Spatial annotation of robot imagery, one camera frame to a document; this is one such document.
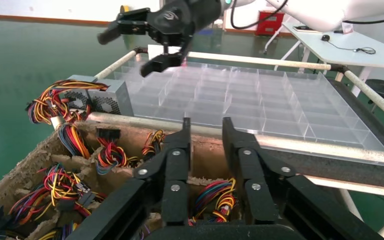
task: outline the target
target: red box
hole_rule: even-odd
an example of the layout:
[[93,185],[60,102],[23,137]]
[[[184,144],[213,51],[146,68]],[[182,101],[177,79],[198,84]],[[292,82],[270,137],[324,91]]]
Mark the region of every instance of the red box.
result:
[[[260,11],[259,19],[264,19],[272,14],[272,11]],[[282,26],[282,21],[284,20],[284,13],[278,12],[269,19],[261,22],[257,26],[255,35],[273,35],[275,32]]]

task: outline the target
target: green floor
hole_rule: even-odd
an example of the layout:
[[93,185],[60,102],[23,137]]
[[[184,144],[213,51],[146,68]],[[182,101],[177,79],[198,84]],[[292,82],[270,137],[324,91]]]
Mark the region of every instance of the green floor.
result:
[[[102,46],[96,40],[100,31],[102,28],[92,26],[0,21],[0,179],[53,130],[51,126],[29,122],[24,111],[27,102],[56,80],[73,74],[95,75],[135,46],[153,44],[147,36],[126,36]],[[296,42],[293,38],[277,39],[268,54],[263,55],[268,39],[216,31],[212,35],[197,35],[192,50],[280,59]],[[288,60],[297,61],[298,55],[295,51]],[[310,56],[310,61],[315,62],[315,57]],[[231,65],[263,68],[248,63]],[[376,115],[384,121],[382,111],[377,110]],[[358,192],[351,194],[367,224],[378,231],[384,224],[384,199]]]

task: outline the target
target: power supply unit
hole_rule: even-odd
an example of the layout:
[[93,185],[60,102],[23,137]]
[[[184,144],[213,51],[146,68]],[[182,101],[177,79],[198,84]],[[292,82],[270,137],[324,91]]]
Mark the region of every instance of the power supply unit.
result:
[[[93,76],[72,75],[67,79],[92,83],[96,78]],[[86,89],[72,89],[64,92],[63,95],[65,98],[73,99],[68,103],[70,109],[86,110],[86,104],[89,99],[88,91]]]
[[123,80],[100,79],[96,83],[108,86],[106,91],[88,90],[93,109],[99,113],[108,113],[133,117],[132,103],[126,82]]

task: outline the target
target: black cable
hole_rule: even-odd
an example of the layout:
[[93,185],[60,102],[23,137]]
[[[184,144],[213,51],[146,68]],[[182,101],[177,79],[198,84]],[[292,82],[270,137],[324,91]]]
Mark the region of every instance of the black cable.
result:
[[282,9],[284,8],[284,6],[285,6],[286,3],[288,2],[288,0],[285,0],[285,1],[282,3],[282,5],[280,5],[280,7],[279,7],[278,9],[276,9],[276,11],[272,12],[269,16],[266,16],[265,18],[260,19],[260,20],[258,20],[258,21],[256,21],[256,22],[251,23],[250,25],[246,25],[246,26],[235,26],[235,24],[233,23],[233,15],[234,15],[234,13],[235,13],[236,2],[237,2],[237,0],[233,0],[232,13],[231,13],[231,15],[230,15],[230,24],[232,25],[232,27],[233,27],[234,29],[243,30],[243,29],[248,29],[248,28],[250,28],[250,27],[253,27],[253,26],[257,25],[257,24],[260,24],[260,23],[266,21],[267,19],[273,17],[275,14],[277,14],[280,10],[282,10]]
[[377,21],[343,21],[347,24],[381,24],[384,23],[384,20],[377,20]]
[[[317,64],[320,63],[320,58],[317,58],[317,62],[316,63]],[[312,74],[316,74],[316,70],[315,69],[312,71]]]
[[342,47],[338,47],[336,46],[335,44],[331,43],[330,41],[327,41],[330,45],[334,46],[335,48],[337,49],[341,49],[341,50],[349,50],[349,51],[354,51],[354,52],[363,52],[363,53],[366,53],[366,54],[370,54],[370,55],[373,55],[373,54],[376,54],[376,50],[372,47],[369,47],[369,46],[365,46],[365,47],[359,47],[359,48],[342,48]]

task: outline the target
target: clear plastic tray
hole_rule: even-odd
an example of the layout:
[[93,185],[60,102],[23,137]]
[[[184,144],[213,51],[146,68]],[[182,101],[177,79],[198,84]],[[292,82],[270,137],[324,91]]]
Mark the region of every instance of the clear plastic tray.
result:
[[304,74],[186,62],[146,78],[143,62],[114,72],[124,80],[135,116],[237,129],[305,141],[384,151],[384,146],[321,73]]

